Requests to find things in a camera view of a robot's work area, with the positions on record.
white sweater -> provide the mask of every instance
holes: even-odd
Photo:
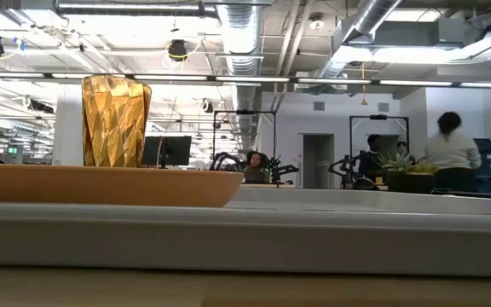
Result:
[[[477,168],[482,163],[475,141],[461,131],[452,132],[448,139],[441,133],[430,137],[425,157],[430,165],[443,168]]]

wooden tray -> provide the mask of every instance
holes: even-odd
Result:
[[[0,165],[0,201],[222,207],[243,175],[55,165]]]

silver duct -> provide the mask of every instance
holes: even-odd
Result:
[[[228,72],[232,75],[253,76],[259,73],[259,59],[243,55],[256,54],[259,51],[261,25],[259,6],[251,5],[217,5],[219,19],[223,25],[222,42],[225,52],[240,56],[227,58]],[[256,96],[255,87],[236,86],[236,109],[260,110],[260,99]],[[252,126],[258,116],[239,116],[238,126],[242,133],[242,145],[250,148],[255,141]]]
[[[384,23],[391,12],[401,3],[401,0],[361,0],[357,13],[350,26],[345,21],[338,25],[334,54],[332,58],[317,73],[317,78],[336,78],[346,66],[338,59],[338,48],[342,43],[363,35],[371,35]]]

computer monitor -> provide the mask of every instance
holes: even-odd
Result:
[[[147,136],[143,147],[143,165],[156,165],[162,136]],[[191,136],[165,136],[160,148],[159,164],[188,165],[191,154]]]

woman with dark hair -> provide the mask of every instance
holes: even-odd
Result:
[[[245,183],[265,183],[266,160],[266,155],[262,153],[256,151],[247,153],[247,166],[244,169]]]
[[[474,170],[482,161],[475,141],[458,130],[461,118],[455,112],[444,113],[437,123],[439,132],[429,139],[425,150],[427,161],[441,168],[436,173],[437,187],[476,192]]]

